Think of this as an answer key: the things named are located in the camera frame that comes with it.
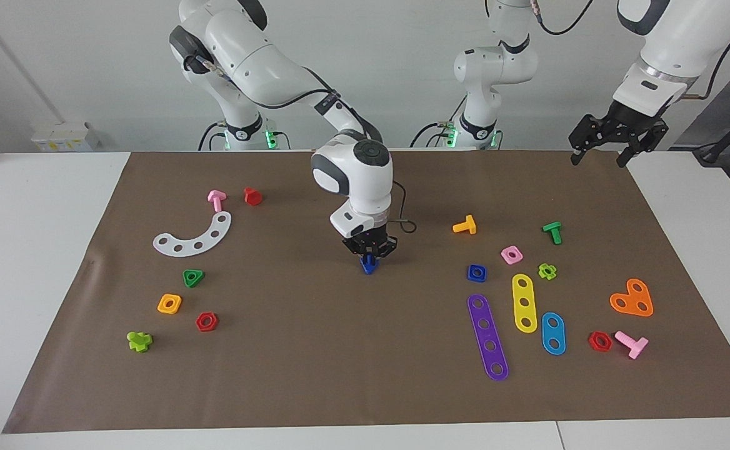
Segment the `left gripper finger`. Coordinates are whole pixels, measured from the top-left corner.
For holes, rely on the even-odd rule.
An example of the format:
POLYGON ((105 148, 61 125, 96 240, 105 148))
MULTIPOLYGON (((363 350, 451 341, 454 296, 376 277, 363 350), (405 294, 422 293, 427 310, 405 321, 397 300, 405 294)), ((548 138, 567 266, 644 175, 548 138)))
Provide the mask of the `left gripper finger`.
POLYGON ((573 166, 581 163, 587 151, 600 145, 602 125, 601 119, 596 119, 592 114, 585 114, 571 131, 568 142, 572 148, 571 163, 573 166))
POLYGON ((627 146, 625 146, 617 157, 617 166, 619 168, 625 168, 639 154, 654 151, 665 134, 668 133, 668 130, 669 128, 665 120, 657 120, 639 132, 633 131, 628 127, 620 131, 621 142, 627 146))

